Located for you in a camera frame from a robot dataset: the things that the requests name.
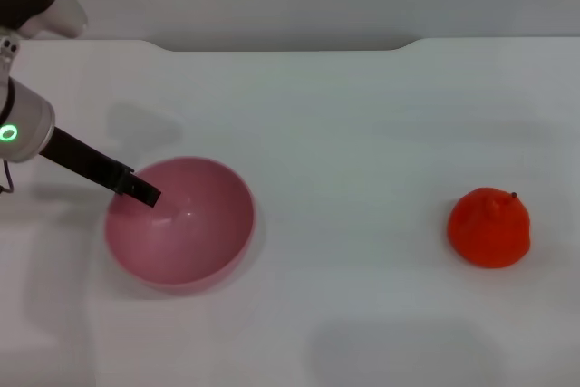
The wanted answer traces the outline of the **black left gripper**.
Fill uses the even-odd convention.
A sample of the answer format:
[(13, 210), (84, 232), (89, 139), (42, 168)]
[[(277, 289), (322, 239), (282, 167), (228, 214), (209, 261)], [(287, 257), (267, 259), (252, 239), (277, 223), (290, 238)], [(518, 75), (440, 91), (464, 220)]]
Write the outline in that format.
[(93, 149), (58, 127), (40, 154), (48, 160), (118, 195), (127, 195), (153, 208), (161, 191), (132, 173), (132, 169)]

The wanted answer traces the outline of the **pink plastic bowl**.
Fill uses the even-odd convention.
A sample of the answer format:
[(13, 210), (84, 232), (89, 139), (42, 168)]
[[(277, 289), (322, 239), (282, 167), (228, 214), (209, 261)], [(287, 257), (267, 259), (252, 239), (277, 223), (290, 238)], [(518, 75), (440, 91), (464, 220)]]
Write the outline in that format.
[(228, 166), (200, 157), (157, 162), (138, 175), (161, 195), (154, 207), (127, 195), (111, 201), (104, 238), (121, 270), (177, 295), (203, 291), (228, 276), (256, 226), (255, 200), (245, 181)]

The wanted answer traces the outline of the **orange fruit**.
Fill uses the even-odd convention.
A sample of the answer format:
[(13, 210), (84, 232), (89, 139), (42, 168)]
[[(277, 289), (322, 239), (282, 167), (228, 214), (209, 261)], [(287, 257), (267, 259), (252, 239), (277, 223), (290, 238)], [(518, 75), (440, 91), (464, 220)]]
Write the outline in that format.
[(516, 192), (477, 188), (460, 198), (447, 222), (451, 247), (474, 266), (503, 268), (531, 247), (530, 217)]

